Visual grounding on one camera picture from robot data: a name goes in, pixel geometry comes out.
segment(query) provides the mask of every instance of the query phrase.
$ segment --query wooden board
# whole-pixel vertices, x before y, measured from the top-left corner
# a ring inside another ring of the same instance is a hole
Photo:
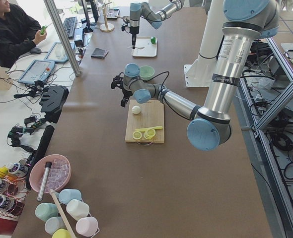
[[[131,112],[133,106],[139,106],[141,112],[137,115],[133,114]],[[156,135],[152,139],[146,140],[143,137],[143,132],[140,140],[133,139],[132,133],[135,129],[157,125],[162,125],[163,129],[156,130]],[[130,100],[125,141],[164,143],[164,105],[156,100],[151,100],[143,104],[137,103],[136,100]]]

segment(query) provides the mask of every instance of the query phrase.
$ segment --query blue joint cap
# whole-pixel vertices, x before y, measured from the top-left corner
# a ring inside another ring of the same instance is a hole
[[[160,26],[162,25],[162,22],[161,21],[154,21],[152,22],[151,26],[154,28],[154,29],[158,29],[160,28]]]
[[[275,36],[278,33],[278,28],[279,28],[279,26],[261,32],[261,36],[259,36],[258,39],[269,38],[269,37]]]
[[[220,134],[216,127],[202,118],[194,119],[189,123],[187,137],[191,144],[199,150],[214,150],[220,144]]]
[[[245,21],[258,15],[270,0],[225,0],[223,11],[230,21]]]
[[[126,65],[125,67],[125,72],[124,74],[127,77],[137,77],[140,74],[140,68],[138,65],[136,65],[135,63],[129,63]]]
[[[130,11],[139,11],[141,9],[141,3],[131,3]]]
[[[151,99],[151,94],[147,89],[139,89],[134,92],[133,97],[136,99],[138,103],[146,103]]]

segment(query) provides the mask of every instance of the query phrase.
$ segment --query white ball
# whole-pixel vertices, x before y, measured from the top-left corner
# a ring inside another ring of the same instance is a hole
[[[141,112],[141,108],[139,106],[133,106],[131,112],[137,115]]]

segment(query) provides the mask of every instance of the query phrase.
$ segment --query computer mouse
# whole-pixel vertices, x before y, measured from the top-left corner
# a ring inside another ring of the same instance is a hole
[[[37,54],[40,54],[42,52],[42,50],[40,48],[32,48],[30,51],[29,51],[32,55],[37,55]]]

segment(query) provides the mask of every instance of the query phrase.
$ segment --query black shirt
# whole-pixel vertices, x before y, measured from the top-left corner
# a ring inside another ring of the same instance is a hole
[[[32,41],[41,29],[38,21],[28,16],[19,6],[10,4],[10,12],[0,18],[0,59],[4,67],[12,67],[18,57],[36,45]]]

